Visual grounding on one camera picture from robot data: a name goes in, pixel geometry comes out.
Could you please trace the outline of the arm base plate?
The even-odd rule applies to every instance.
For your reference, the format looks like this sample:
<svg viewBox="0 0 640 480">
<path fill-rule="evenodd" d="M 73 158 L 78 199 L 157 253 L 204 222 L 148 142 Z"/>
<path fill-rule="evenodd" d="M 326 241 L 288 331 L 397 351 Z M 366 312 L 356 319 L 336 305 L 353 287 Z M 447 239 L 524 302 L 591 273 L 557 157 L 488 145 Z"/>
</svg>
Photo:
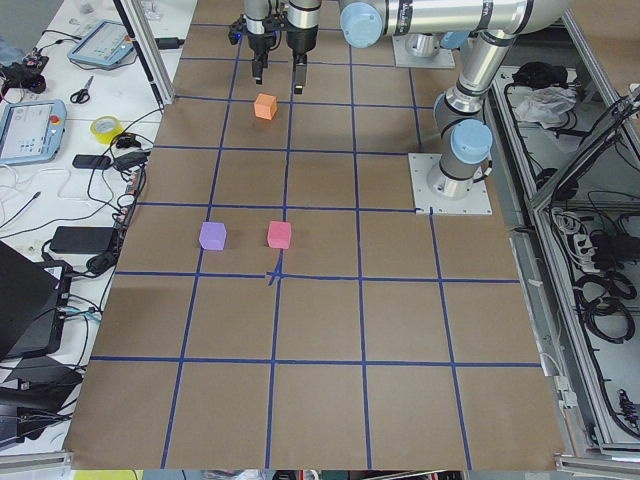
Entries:
<svg viewBox="0 0 640 480">
<path fill-rule="evenodd" d="M 405 68 L 454 69 L 453 53 L 441 46 L 442 37 L 442 34 L 393 37 L 395 65 Z"/>
<path fill-rule="evenodd" d="M 440 168 L 441 154 L 410 153 L 409 171 L 414 211 L 419 215 L 480 215 L 493 213 L 487 187 L 476 168 L 467 180 L 453 180 Z"/>
</svg>

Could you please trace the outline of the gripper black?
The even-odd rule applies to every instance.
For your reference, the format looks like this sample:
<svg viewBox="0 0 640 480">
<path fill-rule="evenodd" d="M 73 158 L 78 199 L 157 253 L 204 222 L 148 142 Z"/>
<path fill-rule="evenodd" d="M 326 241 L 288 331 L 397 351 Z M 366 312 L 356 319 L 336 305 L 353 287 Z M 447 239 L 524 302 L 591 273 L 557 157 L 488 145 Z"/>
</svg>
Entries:
<svg viewBox="0 0 640 480">
<path fill-rule="evenodd" d="M 301 95 L 307 78 L 306 54 L 316 46 L 318 26 L 299 28 L 289 23 L 286 31 L 287 45 L 294 53 L 293 93 Z"/>
<path fill-rule="evenodd" d="M 268 67 L 268 52 L 280 45 L 284 25 L 283 14 L 269 14 L 261 19 L 243 14 L 229 26 L 228 38 L 232 45 L 242 36 L 249 39 L 250 48 L 254 51 L 251 66 L 256 84 L 263 83 L 263 72 Z"/>
</svg>

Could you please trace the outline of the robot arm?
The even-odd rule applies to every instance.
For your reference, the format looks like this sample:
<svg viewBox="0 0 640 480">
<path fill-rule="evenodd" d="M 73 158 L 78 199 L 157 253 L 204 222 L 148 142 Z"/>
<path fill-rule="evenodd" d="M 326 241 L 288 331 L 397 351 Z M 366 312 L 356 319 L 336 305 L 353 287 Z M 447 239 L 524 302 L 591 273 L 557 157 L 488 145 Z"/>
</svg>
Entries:
<svg viewBox="0 0 640 480">
<path fill-rule="evenodd" d="M 569 1 L 341 1 L 340 28 L 353 47 L 368 48 L 383 36 L 478 32 L 450 103 L 474 111 L 517 36 L 551 25 Z"/>
<path fill-rule="evenodd" d="M 229 27 L 237 44 L 247 38 L 253 52 L 255 82 L 263 80 L 268 57 L 284 40 L 292 52 L 292 90 L 306 85 L 307 55 L 316 46 L 321 4 L 318 1 L 247 1 L 240 18 Z M 434 105 L 434 119 L 443 140 L 439 163 L 427 175 L 429 188 L 451 199 L 463 198 L 475 173 L 489 156 L 493 136 L 480 119 L 485 94 L 518 34 L 533 11 L 530 1 L 342 1 L 340 28 L 347 43 L 368 48 L 384 36 L 440 35 L 477 32 L 456 84 Z"/>
</svg>

